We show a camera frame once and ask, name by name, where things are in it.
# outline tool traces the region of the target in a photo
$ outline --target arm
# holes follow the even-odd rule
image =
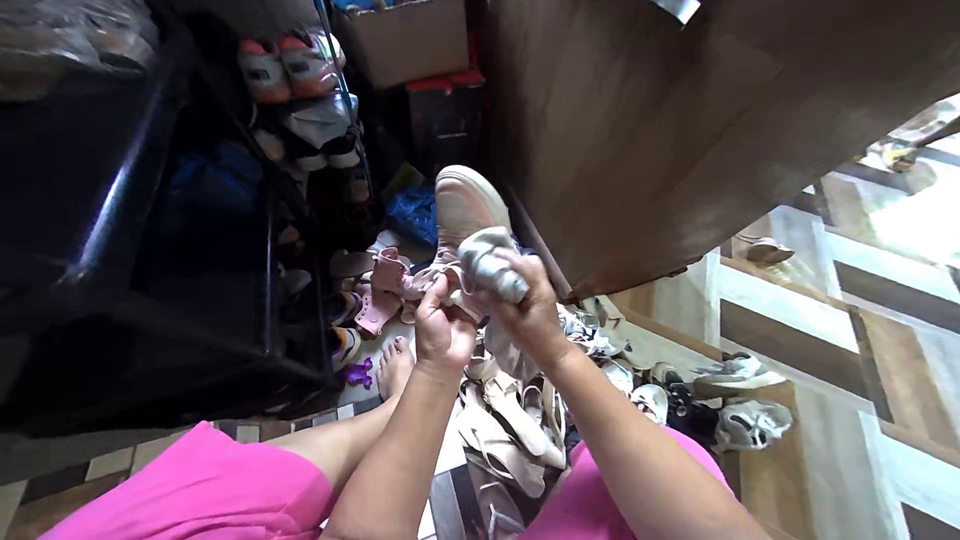
[[[473,351],[476,326],[441,307],[441,276],[417,309],[417,365],[387,427],[357,465],[322,538],[416,538],[446,422]]]
[[[494,302],[494,308],[517,346],[564,396],[631,530],[684,540],[768,538],[723,484],[566,340],[540,259],[501,255],[530,284],[530,292],[517,306]]]

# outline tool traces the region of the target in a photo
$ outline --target brown cardboard box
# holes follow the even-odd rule
[[[374,88],[463,71],[469,64],[464,0],[414,0],[336,16],[348,61]]]

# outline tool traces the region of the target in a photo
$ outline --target blue plastic bag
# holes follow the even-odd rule
[[[387,208],[387,219],[391,229],[407,239],[437,247],[437,200],[432,185],[399,191]]]

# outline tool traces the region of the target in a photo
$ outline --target hand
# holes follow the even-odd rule
[[[527,281],[530,290],[516,305],[504,302],[490,291],[483,291],[485,300],[503,321],[504,328],[519,349],[540,367],[552,367],[572,346],[560,328],[557,295],[546,277],[543,262],[537,256],[521,257],[502,248],[494,253],[510,262],[513,269]]]
[[[417,365],[433,375],[459,379],[473,354],[477,326],[459,307],[444,307],[449,282],[438,275],[417,308]]]

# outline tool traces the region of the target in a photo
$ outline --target pink shorts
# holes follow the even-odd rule
[[[200,422],[43,538],[316,538],[333,503],[313,463]]]
[[[665,429],[723,481],[707,451]],[[561,490],[522,537],[633,538],[583,443],[571,453],[570,465]],[[303,457],[271,445],[238,443],[201,422],[43,538],[316,538],[335,500],[324,473]]]

